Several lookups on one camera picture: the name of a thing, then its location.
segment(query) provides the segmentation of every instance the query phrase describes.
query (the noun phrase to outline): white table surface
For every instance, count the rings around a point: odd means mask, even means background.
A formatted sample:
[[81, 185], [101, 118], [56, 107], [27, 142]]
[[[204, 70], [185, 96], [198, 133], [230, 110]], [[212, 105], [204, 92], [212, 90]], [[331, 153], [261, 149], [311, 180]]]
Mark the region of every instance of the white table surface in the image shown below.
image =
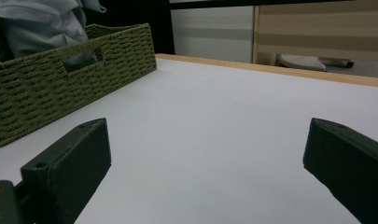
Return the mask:
[[0, 179], [107, 118], [112, 166], [77, 223], [357, 223], [302, 165], [311, 118], [378, 141], [378, 88], [158, 59], [158, 70], [0, 148]]

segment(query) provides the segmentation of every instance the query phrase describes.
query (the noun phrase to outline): wooden table edge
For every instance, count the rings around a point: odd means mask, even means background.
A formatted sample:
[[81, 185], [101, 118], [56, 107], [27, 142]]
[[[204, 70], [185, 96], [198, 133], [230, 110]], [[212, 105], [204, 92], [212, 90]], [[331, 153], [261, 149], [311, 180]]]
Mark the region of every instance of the wooden table edge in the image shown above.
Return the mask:
[[156, 57], [159, 59], [167, 59], [167, 60], [187, 62], [187, 63], [209, 64], [209, 65], [224, 66], [224, 67], [231, 67], [231, 68], [240, 68], [240, 69], [245, 69], [245, 70], [276, 73], [276, 74], [288, 75], [288, 76], [294, 76], [294, 77], [307, 77], [307, 78], [314, 78], [314, 79], [326, 80], [326, 81], [343, 82], [343, 83], [349, 83], [349, 84], [378, 87], [378, 77], [361, 77], [361, 76], [352, 76], [352, 75], [346, 75], [346, 74], [316, 72], [316, 71], [308, 71], [308, 70], [292, 69], [292, 68], [284, 68], [284, 67], [268, 66], [268, 65], [261, 65], [261, 64], [252, 64], [252, 63], [237, 63], [237, 62], [196, 58], [196, 57], [188, 57], [188, 56], [180, 56], [180, 55], [171, 55], [171, 54], [156, 54]]

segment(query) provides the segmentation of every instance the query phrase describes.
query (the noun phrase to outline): wall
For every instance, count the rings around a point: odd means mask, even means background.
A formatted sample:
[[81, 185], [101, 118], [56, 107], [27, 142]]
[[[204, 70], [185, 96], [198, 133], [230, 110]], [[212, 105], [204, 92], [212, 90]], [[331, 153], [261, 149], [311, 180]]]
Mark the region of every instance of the wall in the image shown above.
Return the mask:
[[252, 21], [253, 7], [173, 10], [175, 53], [251, 63]]

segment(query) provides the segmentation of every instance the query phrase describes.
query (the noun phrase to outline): basket handle hole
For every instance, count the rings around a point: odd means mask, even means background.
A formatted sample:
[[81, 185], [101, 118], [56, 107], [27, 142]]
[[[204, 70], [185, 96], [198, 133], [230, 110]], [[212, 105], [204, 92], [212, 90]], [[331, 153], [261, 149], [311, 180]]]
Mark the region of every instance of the basket handle hole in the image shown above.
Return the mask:
[[71, 55], [63, 59], [63, 67], [66, 72], [74, 72], [81, 68], [90, 66], [103, 60], [103, 55], [100, 49], [92, 49]]

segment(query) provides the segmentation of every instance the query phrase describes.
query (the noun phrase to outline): woven basket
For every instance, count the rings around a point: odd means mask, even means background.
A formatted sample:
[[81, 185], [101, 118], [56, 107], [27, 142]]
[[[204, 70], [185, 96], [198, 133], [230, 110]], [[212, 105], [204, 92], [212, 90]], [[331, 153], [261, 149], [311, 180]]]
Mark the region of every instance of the woven basket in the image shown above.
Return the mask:
[[[0, 63], [0, 147], [156, 69], [148, 24], [86, 31], [86, 43]], [[98, 63], [65, 70], [63, 59], [87, 51]]]

